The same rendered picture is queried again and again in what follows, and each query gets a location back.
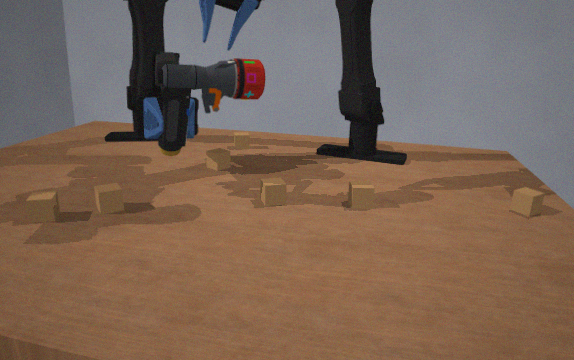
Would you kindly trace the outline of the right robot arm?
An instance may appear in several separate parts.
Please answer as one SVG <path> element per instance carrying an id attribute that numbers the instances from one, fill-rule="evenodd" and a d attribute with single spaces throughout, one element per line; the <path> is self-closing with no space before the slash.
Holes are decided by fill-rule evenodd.
<path id="1" fill-rule="evenodd" d="M 167 1 L 132 0 L 131 4 L 131 0 L 128 0 L 133 29 L 133 57 L 131 83 L 129 81 L 130 86 L 127 86 L 127 107 L 129 95 L 128 109 L 132 111 L 134 132 L 110 132 L 105 136 L 105 141 L 158 141 L 158 138 L 147 140 L 144 136 L 138 136 L 136 99 L 139 96 L 162 96 L 161 86 L 157 83 L 157 69 L 162 69 L 165 64 L 179 64 L 179 53 L 165 52 L 164 47 L 163 18 Z M 150 91 L 146 87 L 151 88 Z"/>

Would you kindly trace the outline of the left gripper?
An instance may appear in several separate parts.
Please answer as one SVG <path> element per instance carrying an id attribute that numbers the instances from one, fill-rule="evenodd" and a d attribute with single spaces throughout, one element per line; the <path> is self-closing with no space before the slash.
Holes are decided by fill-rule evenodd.
<path id="1" fill-rule="evenodd" d="M 205 0 L 204 2 L 204 0 L 199 0 L 203 20 L 203 42 L 207 40 L 215 4 L 237 12 L 227 48 L 227 50 L 230 50 L 243 26 L 242 24 L 246 22 L 249 18 L 248 15 L 251 15 L 254 9 L 258 9 L 261 1 L 262 0 Z"/>

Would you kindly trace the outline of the grey pistol-grip hose nozzle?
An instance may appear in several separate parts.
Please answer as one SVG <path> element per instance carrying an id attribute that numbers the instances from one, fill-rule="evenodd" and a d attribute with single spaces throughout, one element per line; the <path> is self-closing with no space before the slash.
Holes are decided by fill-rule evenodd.
<path id="1" fill-rule="evenodd" d="M 260 60 L 238 58 L 207 67 L 165 64 L 157 69 L 157 83 L 161 83 L 164 122 L 158 145 L 162 154 L 176 156 L 187 139 L 191 89 L 202 90 L 205 113 L 211 112 L 210 105 L 218 112 L 223 95 L 233 99 L 259 99 L 265 88 L 265 69 Z"/>

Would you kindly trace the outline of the small tan block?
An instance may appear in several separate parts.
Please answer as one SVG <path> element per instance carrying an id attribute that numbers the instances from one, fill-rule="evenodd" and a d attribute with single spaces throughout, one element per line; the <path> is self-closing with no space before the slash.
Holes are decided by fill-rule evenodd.
<path id="1" fill-rule="evenodd" d="M 370 181 L 349 181 L 348 202 L 351 208 L 373 209 L 374 191 Z"/>
<path id="2" fill-rule="evenodd" d="M 221 148 L 206 151 L 207 167 L 223 170 L 231 167 L 230 151 Z"/>
<path id="3" fill-rule="evenodd" d="M 235 150 L 249 149 L 249 133 L 234 132 L 234 147 Z"/>
<path id="4" fill-rule="evenodd" d="M 57 191 L 32 192 L 26 204 L 30 223 L 54 222 L 60 214 Z"/>
<path id="5" fill-rule="evenodd" d="M 282 178 L 260 179 L 260 199 L 265 206 L 286 205 L 286 188 Z"/>
<path id="6" fill-rule="evenodd" d="M 124 210 L 122 189 L 118 183 L 94 186 L 96 205 L 100 214 Z"/>
<path id="7" fill-rule="evenodd" d="M 528 217 L 541 212 L 545 193 L 524 187 L 514 190 L 510 210 Z"/>

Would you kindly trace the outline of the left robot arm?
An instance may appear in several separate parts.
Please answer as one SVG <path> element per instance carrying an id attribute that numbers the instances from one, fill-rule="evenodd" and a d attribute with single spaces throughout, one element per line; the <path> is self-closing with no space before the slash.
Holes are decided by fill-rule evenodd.
<path id="1" fill-rule="evenodd" d="M 404 165 L 406 153 L 376 148 L 378 125 L 384 124 L 384 117 L 380 87 L 376 87 L 372 65 L 373 0 L 335 0 L 335 3 L 340 20 L 343 60 L 339 109 L 345 120 L 351 122 L 349 146 L 323 144 L 317 149 L 317 154 Z"/>

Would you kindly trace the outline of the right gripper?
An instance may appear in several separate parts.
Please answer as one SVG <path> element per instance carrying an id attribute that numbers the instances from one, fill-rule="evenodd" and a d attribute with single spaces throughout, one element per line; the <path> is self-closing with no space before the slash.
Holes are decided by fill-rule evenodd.
<path id="1" fill-rule="evenodd" d="M 163 99 L 162 96 L 152 96 L 152 98 L 145 98 L 145 97 L 148 96 L 139 96 L 136 99 L 137 133 L 139 136 L 144 135 L 146 139 L 157 139 L 164 131 L 164 122 L 162 116 Z M 144 99 L 144 112 L 143 112 L 143 99 Z M 189 107 L 190 116 L 188 117 L 187 139 L 194 138 L 194 123 L 195 123 L 195 135 L 198 134 L 198 124 L 197 124 L 198 104 L 199 101 L 197 98 L 195 97 L 190 98 L 190 107 Z M 144 113 L 144 122 L 143 122 L 143 113 Z"/>

